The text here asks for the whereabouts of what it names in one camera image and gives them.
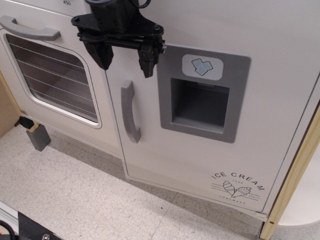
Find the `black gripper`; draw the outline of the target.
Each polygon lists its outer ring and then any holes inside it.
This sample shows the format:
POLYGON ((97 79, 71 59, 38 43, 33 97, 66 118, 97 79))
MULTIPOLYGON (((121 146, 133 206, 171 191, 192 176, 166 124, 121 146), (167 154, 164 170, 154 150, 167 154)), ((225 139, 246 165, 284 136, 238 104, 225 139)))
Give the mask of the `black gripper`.
POLYGON ((139 49, 139 64, 145 78, 153 76, 159 53, 166 50, 162 39, 164 28, 146 19, 140 10, 149 6, 147 0, 87 0, 91 13, 71 19, 78 28, 77 36, 93 60, 108 70, 114 56, 112 46, 139 49))

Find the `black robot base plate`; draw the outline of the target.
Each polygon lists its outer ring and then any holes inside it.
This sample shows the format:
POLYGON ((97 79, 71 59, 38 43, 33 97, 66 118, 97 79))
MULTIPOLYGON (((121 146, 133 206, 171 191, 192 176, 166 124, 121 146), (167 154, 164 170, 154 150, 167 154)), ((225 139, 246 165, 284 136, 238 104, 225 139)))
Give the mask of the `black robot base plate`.
POLYGON ((18 212, 17 240, 62 240, 60 236, 18 212))

